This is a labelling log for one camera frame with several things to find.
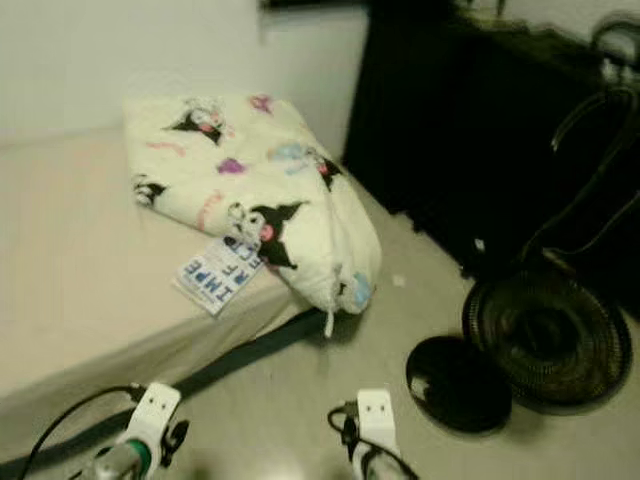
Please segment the white booklet with blue letters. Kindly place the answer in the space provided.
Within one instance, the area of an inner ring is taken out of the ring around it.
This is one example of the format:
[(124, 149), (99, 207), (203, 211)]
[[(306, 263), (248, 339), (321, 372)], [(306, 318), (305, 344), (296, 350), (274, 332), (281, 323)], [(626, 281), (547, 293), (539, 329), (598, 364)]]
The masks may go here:
[(261, 268), (262, 260), (252, 244), (224, 236), (184, 262), (172, 282), (184, 297), (215, 317)]

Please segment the mattress with beige sheet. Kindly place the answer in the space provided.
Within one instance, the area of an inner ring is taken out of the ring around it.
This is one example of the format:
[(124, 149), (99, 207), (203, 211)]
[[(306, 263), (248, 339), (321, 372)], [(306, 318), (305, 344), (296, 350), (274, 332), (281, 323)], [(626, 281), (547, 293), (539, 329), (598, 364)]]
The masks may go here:
[[(119, 125), (5, 147), (0, 168), (0, 463), (97, 390), (172, 385), (311, 310), (269, 271), (215, 317), (184, 297), (174, 275), (210, 239), (133, 200)], [(129, 407), (93, 399), (44, 445)]]

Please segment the cream cartoon print duvet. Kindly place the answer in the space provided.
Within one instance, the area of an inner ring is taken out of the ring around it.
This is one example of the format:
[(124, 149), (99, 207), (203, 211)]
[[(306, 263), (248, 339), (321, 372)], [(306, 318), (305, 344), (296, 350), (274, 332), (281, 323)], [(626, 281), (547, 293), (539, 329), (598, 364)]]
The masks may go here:
[(266, 93), (125, 102), (134, 200), (244, 244), (329, 314), (361, 314), (381, 268), (355, 184), (289, 102)]

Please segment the black cabinet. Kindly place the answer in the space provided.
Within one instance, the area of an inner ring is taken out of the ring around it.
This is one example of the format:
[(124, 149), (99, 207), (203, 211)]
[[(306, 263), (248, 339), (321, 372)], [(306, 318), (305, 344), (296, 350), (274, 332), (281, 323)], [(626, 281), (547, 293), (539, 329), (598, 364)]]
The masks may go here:
[(557, 125), (607, 84), (586, 42), (556, 29), (485, 24), (454, 0), (370, 0), (349, 118), (348, 173), (460, 265), (486, 276), (596, 170), (620, 105)]

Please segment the black round fan base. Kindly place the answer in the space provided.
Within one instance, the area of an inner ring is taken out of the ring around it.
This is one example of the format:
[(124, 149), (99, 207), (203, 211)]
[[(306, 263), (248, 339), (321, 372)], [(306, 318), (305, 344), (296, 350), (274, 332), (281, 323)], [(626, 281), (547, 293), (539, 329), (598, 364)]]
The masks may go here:
[(513, 393), (506, 376), (457, 335), (417, 343), (404, 364), (404, 383), (413, 403), (453, 433), (488, 435), (511, 419)]

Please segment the grey round object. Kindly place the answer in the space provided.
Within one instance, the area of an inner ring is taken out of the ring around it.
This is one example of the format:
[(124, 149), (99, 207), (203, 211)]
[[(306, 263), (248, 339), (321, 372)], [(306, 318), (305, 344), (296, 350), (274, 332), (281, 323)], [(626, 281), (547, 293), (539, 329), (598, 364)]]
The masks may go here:
[(589, 46), (602, 60), (605, 83), (640, 90), (640, 14), (605, 14), (591, 28)]

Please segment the black curved tube frame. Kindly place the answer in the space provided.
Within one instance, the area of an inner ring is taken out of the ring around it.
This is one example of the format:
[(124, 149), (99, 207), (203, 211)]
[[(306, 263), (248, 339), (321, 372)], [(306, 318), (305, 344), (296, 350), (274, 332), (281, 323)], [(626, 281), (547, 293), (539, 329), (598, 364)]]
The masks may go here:
[(558, 225), (573, 214), (573, 212), (580, 210), (580, 207), (588, 201), (591, 193), (603, 182), (614, 160), (636, 140), (637, 133), (634, 132), (634, 129), (636, 125), (640, 125), (640, 90), (636, 90), (636, 88), (630, 86), (612, 86), (585, 97), (585, 100), (579, 102), (570, 113), (564, 116), (561, 123), (557, 125), (553, 136), (550, 137), (549, 147), (552, 154), (558, 154), (559, 150), (561, 150), (563, 138), (580, 123), (580, 120), (584, 118), (584, 116), (588, 115), (590, 111), (604, 108), (604, 106), (608, 105), (620, 105), (622, 108), (625, 108), (626, 113), (623, 115), (623, 123), (614, 131), (613, 136), (609, 138), (608, 142), (605, 143), (602, 155), (600, 155), (598, 164), (596, 164), (595, 172), (591, 175), (588, 182), (577, 191), (570, 202), (567, 202), (556, 215), (544, 221), (544, 223), (531, 234), (524, 246), (521, 247), (520, 252), (518, 252), (516, 257), (517, 262), (529, 262), (532, 257), (541, 256), (544, 237), (552, 232), (554, 228), (557, 228)]

